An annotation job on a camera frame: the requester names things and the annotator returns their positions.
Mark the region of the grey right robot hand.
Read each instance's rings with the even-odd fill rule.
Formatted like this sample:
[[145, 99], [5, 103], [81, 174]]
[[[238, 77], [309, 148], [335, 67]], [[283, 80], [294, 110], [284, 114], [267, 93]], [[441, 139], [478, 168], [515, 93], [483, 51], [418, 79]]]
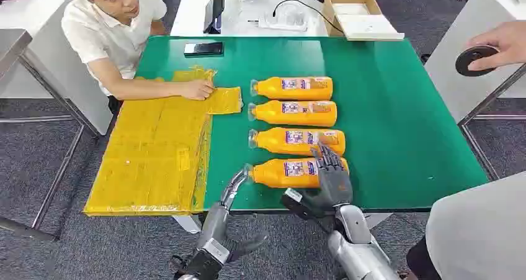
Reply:
[[315, 212], [329, 211], [350, 204], [353, 198], [349, 172], [341, 157], [330, 147], [318, 143], [312, 150], [318, 167], [319, 192], [302, 191], [306, 204]]

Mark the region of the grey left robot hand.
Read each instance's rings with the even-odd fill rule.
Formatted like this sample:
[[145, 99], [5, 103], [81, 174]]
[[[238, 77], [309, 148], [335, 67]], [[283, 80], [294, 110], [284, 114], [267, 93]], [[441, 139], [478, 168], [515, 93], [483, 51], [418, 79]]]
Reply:
[[238, 171], [227, 183], [221, 197], [209, 209], [197, 242], [198, 250], [209, 252], [221, 264], [230, 263], [256, 251], [269, 238], [269, 233], [258, 233], [253, 239], [239, 242], [226, 233], [231, 206], [239, 187], [248, 179], [247, 171]]

